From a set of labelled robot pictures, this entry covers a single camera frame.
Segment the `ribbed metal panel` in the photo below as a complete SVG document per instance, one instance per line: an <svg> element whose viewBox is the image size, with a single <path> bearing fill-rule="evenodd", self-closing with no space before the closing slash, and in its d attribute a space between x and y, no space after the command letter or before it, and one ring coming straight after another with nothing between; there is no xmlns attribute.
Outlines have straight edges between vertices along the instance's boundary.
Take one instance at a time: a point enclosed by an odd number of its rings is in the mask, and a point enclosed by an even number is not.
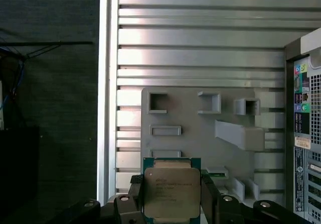
<svg viewBox="0 0 321 224"><path fill-rule="evenodd" d="M241 87L261 99L262 115L255 125L266 129L267 151L255 155L254 181L270 191L266 196L283 203L283 46L320 26L321 0L118 3L118 65L110 73L117 75L117 109L116 119L109 119L117 133L116 141L115 131L109 133L110 146L117 148L110 177L118 173L114 186L110 179L109 194L126 190L124 182L140 168L144 87Z"/></svg>

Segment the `gray plastic bracket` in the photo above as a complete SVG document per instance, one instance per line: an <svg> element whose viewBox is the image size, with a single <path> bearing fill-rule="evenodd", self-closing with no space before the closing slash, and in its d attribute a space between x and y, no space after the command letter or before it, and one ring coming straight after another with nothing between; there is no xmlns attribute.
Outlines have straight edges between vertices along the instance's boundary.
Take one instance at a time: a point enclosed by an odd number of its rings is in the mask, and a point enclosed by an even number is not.
<svg viewBox="0 0 321 224"><path fill-rule="evenodd" d="M260 187L253 180L242 181L245 184L245 193L251 195L255 200L260 199Z"/></svg>
<svg viewBox="0 0 321 224"><path fill-rule="evenodd" d="M245 184L237 178L232 178L232 191L240 198L241 202L245 201Z"/></svg>
<svg viewBox="0 0 321 224"><path fill-rule="evenodd" d="M264 129L215 121L215 137L245 151L264 150Z"/></svg>
<svg viewBox="0 0 321 224"><path fill-rule="evenodd" d="M216 92L201 91L197 94L200 97L210 97L211 109L198 110L198 114L212 115L221 113L221 95Z"/></svg>
<svg viewBox="0 0 321 224"><path fill-rule="evenodd" d="M206 170L216 180L229 178L229 171L225 167L207 167Z"/></svg>
<svg viewBox="0 0 321 224"><path fill-rule="evenodd" d="M150 125L149 134L158 136L179 136L182 135L182 126Z"/></svg>
<svg viewBox="0 0 321 224"><path fill-rule="evenodd" d="M241 98L234 101L234 114L261 115L261 102L258 98Z"/></svg>
<svg viewBox="0 0 321 224"><path fill-rule="evenodd" d="M147 96L147 113L148 114L167 114L166 109L158 109L158 102L164 101L167 97L167 92L165 91L157 91L157 92L149 92Z"/></svg>
<svg viewBox="0 0 321 224"><path fill-rule="evenodd" d="M177 158L182 156L182 152L180 150L150 150L149 156L155 158Z"/></svg>

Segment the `metal screw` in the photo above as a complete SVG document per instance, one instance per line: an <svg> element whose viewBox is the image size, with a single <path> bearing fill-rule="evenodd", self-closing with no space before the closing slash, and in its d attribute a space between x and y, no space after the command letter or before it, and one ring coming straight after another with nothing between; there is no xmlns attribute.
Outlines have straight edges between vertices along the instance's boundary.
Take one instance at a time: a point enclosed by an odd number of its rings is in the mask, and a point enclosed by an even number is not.
<svg viewBox="0 0 321 224"><path fill-rule="evenodd" d="M88 202L88 203L85 204L85 207L90 207L90 206L93 206L93 205L94 205L94 203Z"/></svg>
<svg viewBox="0 0 321 224"><path fill-rule="evenodd" d="M225 201L232 201L233 199L232 199L232 197L230 197L230 196L224 196L224 197L223 197L223 200L225 200Z"/></svg>
<svg viewBox="0 0 321 224"><path fill-rule="evenodd" d="M122 197L120 198L120 200L122 200L122 201L127 201L127 200L129 200L129 198L128 198L127 196L122 196Z"/></svg>
<svg viewBox="0 0 321 224"><path fill-rule="evenodd" d="M262 207L265 207L265 208L271 207L271 205L270 205L269 203L267 203L267 202L261 202L260 205L261 205Z"/></svg>

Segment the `barcode sticker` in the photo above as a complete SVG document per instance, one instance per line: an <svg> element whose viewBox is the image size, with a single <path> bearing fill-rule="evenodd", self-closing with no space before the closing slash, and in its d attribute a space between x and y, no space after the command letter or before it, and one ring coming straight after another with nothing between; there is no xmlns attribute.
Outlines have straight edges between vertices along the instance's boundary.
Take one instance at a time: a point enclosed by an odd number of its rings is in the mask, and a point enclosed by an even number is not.
<svg viewBox="0 0 321 224"><path fill-rule="evenodd" d="M303 137L295 137L294 145L309 150L311 149L311 140Z"/></svg>

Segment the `metal side panel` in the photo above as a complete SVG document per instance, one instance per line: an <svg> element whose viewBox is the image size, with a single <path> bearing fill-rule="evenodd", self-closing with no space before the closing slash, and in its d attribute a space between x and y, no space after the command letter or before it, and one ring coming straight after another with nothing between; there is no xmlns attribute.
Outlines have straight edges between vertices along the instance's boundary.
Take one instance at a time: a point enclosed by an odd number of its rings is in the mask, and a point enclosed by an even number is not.
<svg viewBox="0 0 321 224"><path fill-rule="evenodd" d="M105 64L99 71L109 67L109 76L101 81L99 72L98 196L126 191L127 180L118 174L140 167L143 88L230 87L252 90L261 101L255 125L265 128L266 150L257 156L270 156L275 162L257 157L254 181L263 192L270 191L267 198L284 203L279 194L284 191L283 46L320 26L321 0L111 0L111 4L111 22L105 24L112 33L105 37L110 47L106 51L101 44L99 55ZM102 21L107 21L103 14Z"/></svg>

